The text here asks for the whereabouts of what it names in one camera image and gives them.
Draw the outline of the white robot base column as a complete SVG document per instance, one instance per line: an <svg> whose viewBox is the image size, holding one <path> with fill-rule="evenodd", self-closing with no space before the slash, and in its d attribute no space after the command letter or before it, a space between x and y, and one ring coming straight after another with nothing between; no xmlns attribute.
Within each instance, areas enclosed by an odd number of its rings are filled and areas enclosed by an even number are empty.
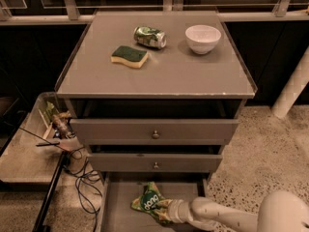
<svg viewBox="0 0 309 232"><path fill-rule="evenodd" d="M272 113L280 119L284 118L308 83L309 46L305 50L294 72L271 108Z"/></svg>

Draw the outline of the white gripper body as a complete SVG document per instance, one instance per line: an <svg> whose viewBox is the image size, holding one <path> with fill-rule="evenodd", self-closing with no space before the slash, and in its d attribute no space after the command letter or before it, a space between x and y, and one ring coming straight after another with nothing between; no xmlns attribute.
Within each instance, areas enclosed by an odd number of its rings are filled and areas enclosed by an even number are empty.
<svg viewBox="0 0 309 232"><path fill-rule="evenodd" d="M185 223L193 220L190 203L182 199L174 199L168 206L168 216L174 223Z"/></svg>

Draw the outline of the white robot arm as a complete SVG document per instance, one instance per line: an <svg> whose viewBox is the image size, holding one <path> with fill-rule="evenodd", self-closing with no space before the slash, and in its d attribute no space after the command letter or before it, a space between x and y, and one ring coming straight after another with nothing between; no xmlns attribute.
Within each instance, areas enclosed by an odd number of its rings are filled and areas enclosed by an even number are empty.
<svg viewBox="0 0 309 232"><path fill-rule="evenodd" d="M236 232L309 232L309 207L296 195L278 190L267 195L258 214L220 205L207 197L173 200L168 216L174 223L189 223L211 230L218 222Z"/></svg>

